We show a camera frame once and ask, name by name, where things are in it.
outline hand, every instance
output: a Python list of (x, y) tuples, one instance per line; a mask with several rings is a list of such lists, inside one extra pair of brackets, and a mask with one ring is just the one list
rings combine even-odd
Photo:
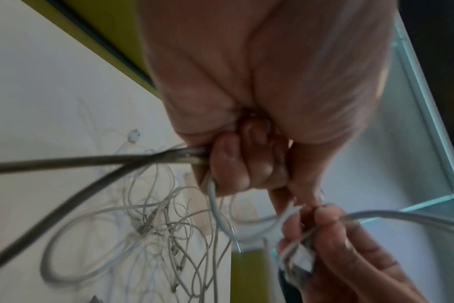
[[(139, 16), (171, 123), (188, 146), (212, 146), (218, 194), (267, 188), (281, 211), (292, 197), (318, 205), (325, 168), (371, 120), (395, 9), (395, 0), (141, 0)], [(207, 172), (194, 168), (199, 184)]]
[[(427, 303), (398, 262), (359, 223), (338, 221), (344, 214), (333, 205), (314, 212), (313, 220), (321, 226), (314, 238), (318, 259), (312, 280), (302, 290), (304, 301)], [(284, 234), (279, 250), (298, 233)]]

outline white surface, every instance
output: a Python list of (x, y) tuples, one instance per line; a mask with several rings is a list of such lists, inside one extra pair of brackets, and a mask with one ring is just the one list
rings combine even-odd
[[(179, 143), (153, 95), (21, 1), (0, 0), (0, 161), (111, 154), (135, 128), (142, 134), (138, 145), (157, 149)], [(101, 174), (102, 169), (86, 168), (0, 176), (0, 249)], [(84, 209), (108, 205), (115, 194), (104, 191)], [(120, 236), (109, 222), (89, 230), (78, 227), (60, 246), (65, 248), (60, 252), (61, 270), (76, 271), (83, 262), (78, 260), (83, 243), (97, 243), (92, 241), (93, 231), (104, 231), (102, 246)], [(83, 303), (93, 295), (106, 303), (125, 302), (123, 274), (79, 289), (46, 286), (39, 261), (50, 235), (0, 270), (0, 302)], [(225, 241), (220, 240), (220, 251)], [(201, 244), (195, 242), (192, 249), (197, 247), (194, 253), (200, 255)], [(93, 251), (84, 262), (101, 253)], [(220, 269), (222, 302), (229, 302), (229, 273), (230, 252)], [(169, 294), (162, 296), (174, 302)]]

